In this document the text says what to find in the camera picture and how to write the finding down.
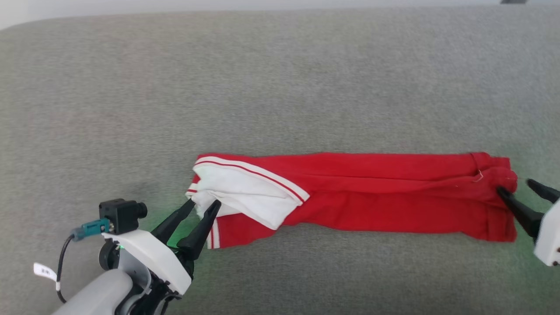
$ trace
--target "gray fabric surface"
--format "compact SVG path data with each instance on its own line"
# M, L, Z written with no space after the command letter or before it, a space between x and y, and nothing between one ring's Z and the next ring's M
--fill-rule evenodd
M100 201L181 205L204 152L509 156L560 187L560 9L65 18L0 32L0 313L50 314L71 228ZM547 204L524 184L519 197ZM69 298L101 272L68 248ZM557 314L531 240L280 228L205 251L169 314Z

